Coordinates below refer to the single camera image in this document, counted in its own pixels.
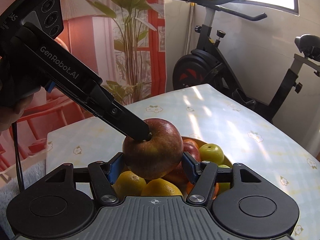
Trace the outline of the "person's left hand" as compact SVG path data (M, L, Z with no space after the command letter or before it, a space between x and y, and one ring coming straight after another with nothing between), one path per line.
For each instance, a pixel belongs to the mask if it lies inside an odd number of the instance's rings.
M21 99L13 107L1 107L0 113L0 132L3 132L16 122L24 113L25 109L31 104L35 93Z

